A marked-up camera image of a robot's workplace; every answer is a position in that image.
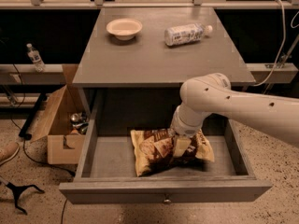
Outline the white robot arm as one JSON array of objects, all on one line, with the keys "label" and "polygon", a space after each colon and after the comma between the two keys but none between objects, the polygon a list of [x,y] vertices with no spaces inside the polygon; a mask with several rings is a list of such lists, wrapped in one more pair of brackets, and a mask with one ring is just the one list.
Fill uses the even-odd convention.
[{"label": "white robot arm", "polygon": [[298,99],[233,91],[220,73],[186,80],[179,95],[171,128],[180,136],[194,136],[205,118],[218,114],[299,147]]}]

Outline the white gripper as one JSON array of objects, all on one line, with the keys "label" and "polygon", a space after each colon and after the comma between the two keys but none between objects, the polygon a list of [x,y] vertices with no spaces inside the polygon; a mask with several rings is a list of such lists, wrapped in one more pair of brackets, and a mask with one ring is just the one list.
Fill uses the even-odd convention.
[{"label": "white gripper", "polygon": [[170,128],[178,134],[174,139],[173,156],[175,158],[184,154],[191,143],[189,137],[193,137],[201,130],[205,118],[209,115],[209,112],[194,111],[185,104],[176,108],[170,125]]}]

